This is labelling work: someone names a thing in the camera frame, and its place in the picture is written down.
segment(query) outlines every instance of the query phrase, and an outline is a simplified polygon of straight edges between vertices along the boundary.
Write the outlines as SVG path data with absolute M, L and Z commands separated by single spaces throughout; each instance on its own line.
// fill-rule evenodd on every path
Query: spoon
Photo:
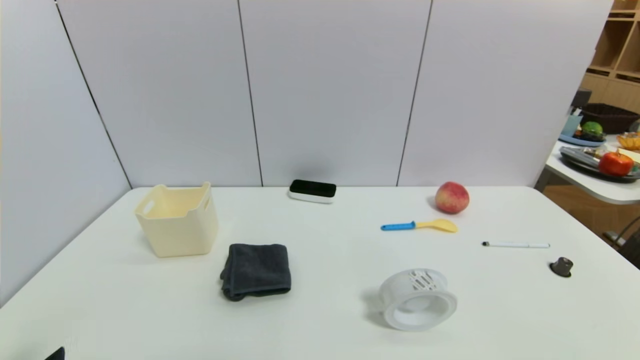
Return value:
M 418 222 L 415 221 L 406 223 L 406 224 L 390 224 L 390 225 L 382 225 L 380 229 L 383 231 L 391 231 L 391 230 L 412 230 L 412 229 L 420 229 L 421 227 L 434 227 L 435 229 L 448 231 L 450 233 L 457 233 L 458 227 L 456 224 L 452 223 L 449 220 L 439 218 L 431 222 Z
M 416 229 L 420 229 L 421 227 L 434 227 L 438 230 L 449 231 L 450 233 L 458 232 L 458 227 L 456 226 L 456 224 L 443 218 L 439 218 L 431 222 L 419 222 L 415 224 Z

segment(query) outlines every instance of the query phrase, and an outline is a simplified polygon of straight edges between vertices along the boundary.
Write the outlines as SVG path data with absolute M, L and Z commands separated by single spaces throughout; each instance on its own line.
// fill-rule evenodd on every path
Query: white plastic container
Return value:
M 447 291 L 447 278 L 431 269 L 399 272 L 380 286 L 387 323 L 404 331 L 424 331 L 456 311 L 458 299 Z
M 136 217 L 159 258 L 208 254 L 218 232 L 208 182 L 199 188 L 154 186 Z

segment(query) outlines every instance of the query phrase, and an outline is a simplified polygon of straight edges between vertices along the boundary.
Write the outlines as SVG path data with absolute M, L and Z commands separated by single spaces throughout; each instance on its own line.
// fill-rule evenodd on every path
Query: red tomato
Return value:
M 633 159 L 620 154 L 620 152 L 604 154 L 598 164 L 601 173 L 613 176 L 626 176 L 633 167 Z

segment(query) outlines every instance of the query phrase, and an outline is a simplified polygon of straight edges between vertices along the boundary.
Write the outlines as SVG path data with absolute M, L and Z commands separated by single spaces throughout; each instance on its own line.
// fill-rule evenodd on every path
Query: white wall panel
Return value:
M 610 7 L 434 0 L 399 184 L 532 186 Z
M 53 1 L 4 0 L 4 304 L 129 190 Z
M 59 0 L 132 185 L 260 185 L 236 0 Z
M 430 0 L 241 0 L 265 186 L 395 185 Z

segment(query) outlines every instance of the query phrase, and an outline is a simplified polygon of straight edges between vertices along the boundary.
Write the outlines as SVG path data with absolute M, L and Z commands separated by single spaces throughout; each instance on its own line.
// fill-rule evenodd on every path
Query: green fruit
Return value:
M 595 121 L 587 121 L 582 125 L 582 131 L 595 135 L 602 134 L 602 125 Z

